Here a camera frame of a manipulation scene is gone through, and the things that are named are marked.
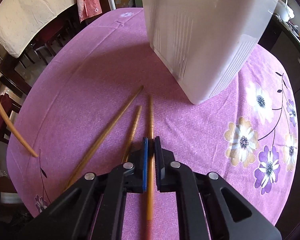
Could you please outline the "purple floral tablecloth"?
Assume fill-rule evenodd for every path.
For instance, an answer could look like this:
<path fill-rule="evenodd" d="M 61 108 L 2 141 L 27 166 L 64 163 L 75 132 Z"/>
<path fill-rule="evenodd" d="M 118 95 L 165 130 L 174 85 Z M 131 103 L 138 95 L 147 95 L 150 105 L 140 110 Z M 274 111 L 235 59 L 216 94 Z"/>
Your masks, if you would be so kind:
<path fill-rule="evenodd" d="M 15 125 L 38 158 L 11 137 L 7 167 L 33 220 L 63 193 L 87 150 L 141 85 L 76 181 L 122 164 L 138 105 L 129 154 L 141 148 L 152 96 L 154 139 L 160 138 L 162 148 L 193 172 L 218 173 L 275 226 L 298 155 L 296 109 L 284 67 L 256 46 L 225 90 L 195 105 L 150 47 L 141 8 L 108 12 L 83 29 L 23 103 Z M 156 169 L 154 175 L 152 239 L 180 239 L 175 193 L 158 191 Z M 121 239 L 145 239 L 146 191 L 147 184 L 144 193 L 127 193 Z"/>

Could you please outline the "dark wooden chair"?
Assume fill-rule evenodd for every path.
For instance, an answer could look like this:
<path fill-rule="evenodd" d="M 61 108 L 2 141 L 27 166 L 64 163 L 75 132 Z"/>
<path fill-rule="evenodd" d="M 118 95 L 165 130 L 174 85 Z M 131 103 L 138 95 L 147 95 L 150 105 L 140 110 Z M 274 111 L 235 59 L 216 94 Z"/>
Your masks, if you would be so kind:
<path fill-rule="evenodd" d="M 63 34 L 66 33 L 70 37 L 74 37 L 79 30 L 79 20 L 70 16 L 57 16 L 46 26 L 44 26 L 30 41 L 29 46 L 37 57 L 48 65 L 46 58 L 42 55 L 41 50 L 45 50 L 51 57 L 56 56 L 56 52 L 52 48 L 52 44 L 56 41 L 60 47 L 64 45 L 61 42 Z"/>

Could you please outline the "white plastic utensil holder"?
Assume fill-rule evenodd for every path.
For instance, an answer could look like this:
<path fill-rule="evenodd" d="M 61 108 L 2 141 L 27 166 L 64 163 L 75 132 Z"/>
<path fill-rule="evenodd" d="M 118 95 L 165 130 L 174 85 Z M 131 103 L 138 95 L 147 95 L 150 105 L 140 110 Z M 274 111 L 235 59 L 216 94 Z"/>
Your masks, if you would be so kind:
<path fill-rule="evenodd" d="M 226 89 L 278 0 L 142 0 L 147 37 L 195 105 Z"/>

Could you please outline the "black cabinets under sink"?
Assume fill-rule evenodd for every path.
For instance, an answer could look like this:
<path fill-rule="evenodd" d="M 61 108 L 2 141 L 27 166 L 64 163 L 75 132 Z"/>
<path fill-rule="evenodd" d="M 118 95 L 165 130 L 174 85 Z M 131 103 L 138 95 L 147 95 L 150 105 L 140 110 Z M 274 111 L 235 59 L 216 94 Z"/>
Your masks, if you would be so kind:
<path fill-rule="evenodd" d="M 300 90 L 300 40 L 273 15 L 258 44 L 284 66 L 294 93 Z"/>

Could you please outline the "white hanging cloth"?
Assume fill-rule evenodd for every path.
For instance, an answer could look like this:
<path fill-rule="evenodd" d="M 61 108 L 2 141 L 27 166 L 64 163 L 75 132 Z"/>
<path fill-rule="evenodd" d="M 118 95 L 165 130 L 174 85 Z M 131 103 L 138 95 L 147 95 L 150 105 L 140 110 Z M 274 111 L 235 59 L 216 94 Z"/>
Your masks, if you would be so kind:
<path fill-rule="evenodd" d="M 2 0 L 0 44 L 18 58 L 35 35 L 76 0 Z"/>

